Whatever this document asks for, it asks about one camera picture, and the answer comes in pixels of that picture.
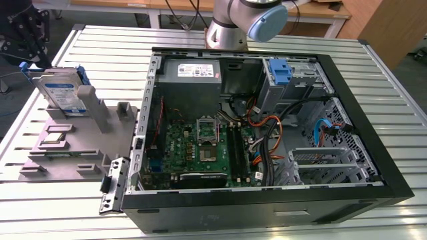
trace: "blue cable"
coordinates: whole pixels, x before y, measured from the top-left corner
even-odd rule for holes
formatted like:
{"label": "blue cable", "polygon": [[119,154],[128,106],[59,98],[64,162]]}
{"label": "blue cable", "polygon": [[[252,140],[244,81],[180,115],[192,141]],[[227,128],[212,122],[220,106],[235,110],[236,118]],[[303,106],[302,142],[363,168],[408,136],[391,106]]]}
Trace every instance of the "blue cable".
{"label": "blue cable", "polygon": [[330,122],[330,120],[327,120],[326,118],[320,118],[314,125],[314,131],[312,131],[312,136],[314,136],[314,145],[318,146],[319,144],[319,128],[320,128],[320,124],[324,123],[327,125],[328,128],[332,128],[332,123]]}
{"label": "blue cable", "polygon": [[5,117],[5,116],[9,116],[9,115],[12,115],[12,114],[16,114],[16,113],[19,113],[21,110],[23,110],[23,109],[20,108],[19,110],[16,110],[16,111],[13,111],[13,112],[1,114],[1,115],[0,115],[0,118],[1,118],[1,117]]}

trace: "floor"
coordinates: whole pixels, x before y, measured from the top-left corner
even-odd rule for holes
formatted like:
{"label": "floor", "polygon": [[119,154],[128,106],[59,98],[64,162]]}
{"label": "floor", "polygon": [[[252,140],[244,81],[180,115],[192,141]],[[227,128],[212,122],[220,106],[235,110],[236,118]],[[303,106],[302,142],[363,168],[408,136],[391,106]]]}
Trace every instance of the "floor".
{"label": "floor", "polygon": [[[48,57],[51,59],[53,59],[75,24],[137,27],[135,15],[129,13],[63,11],[61,16],[63,18],[60,20],[51,20],[51,42],[47,44]],[[180,18],[180,21],[188,23],[191,18],[191,16],[184,16]],[[143,27],[149,27],[149,20],[145,15],[140,15],[137,20]],[[179,24],[171,24],[167,16],[161,17],[161,26],[171,29],[181,29]],[[204,29],[200,19],[197,19],[192,29]],[[0,75],[3,76],[13,72],[19,72],[19,68],[11,66],[5,60],[0,58]],[[427,62],[418,62],[411,56],[407,56],[395,69],[394,74],[420,108],[427,112]],[[7,134],[19,110],[23,108],[33,91],[33,86],[20,74],[13,74],[3,78],[3,81],[9,86],[9,92],[0,94],[0,140]]]}

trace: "metal bracket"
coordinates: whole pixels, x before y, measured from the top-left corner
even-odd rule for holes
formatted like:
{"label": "metal bracket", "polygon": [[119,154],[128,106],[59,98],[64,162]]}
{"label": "metal bracket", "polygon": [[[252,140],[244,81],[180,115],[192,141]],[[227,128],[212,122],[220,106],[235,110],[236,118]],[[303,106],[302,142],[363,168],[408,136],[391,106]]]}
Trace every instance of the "metal bracket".
{"label": "metal bracket", "polygon": [[121,214],[121,200],[127,191],[127,178],[131,159],[120,157],[111,162],[108,176],[105,176],[100,190],[101,196],[99,214]]}

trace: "blue drive bay latch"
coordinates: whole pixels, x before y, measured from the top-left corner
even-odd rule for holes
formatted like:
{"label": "blue drive bay latch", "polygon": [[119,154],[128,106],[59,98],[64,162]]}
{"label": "blue drive bay latch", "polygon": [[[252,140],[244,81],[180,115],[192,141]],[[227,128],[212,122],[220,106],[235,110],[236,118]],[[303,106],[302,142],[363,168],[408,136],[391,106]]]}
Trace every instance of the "blue drive bay latch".
{"label": "blue drive bay latch", "polygon": [[284,59],[270,59],[270,71],[276,85],[287,85],[292,78],[292,68]]}

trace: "power supply label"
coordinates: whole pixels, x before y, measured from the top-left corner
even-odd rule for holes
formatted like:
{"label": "power supply label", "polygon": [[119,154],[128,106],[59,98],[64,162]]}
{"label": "power supply label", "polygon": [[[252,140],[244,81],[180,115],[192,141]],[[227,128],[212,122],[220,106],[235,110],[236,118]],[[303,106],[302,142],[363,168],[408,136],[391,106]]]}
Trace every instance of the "power supply label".
{"label": "power supply label", "polygon": [[177,76],[213,78],[213,65],[212,64],[180,64],[177,66]]}
{"label": "power supply label", "polygon": [[68,116],[83,116],[87,106],[77,98],[77,88],[69,83],[44,84],[49,97]]}

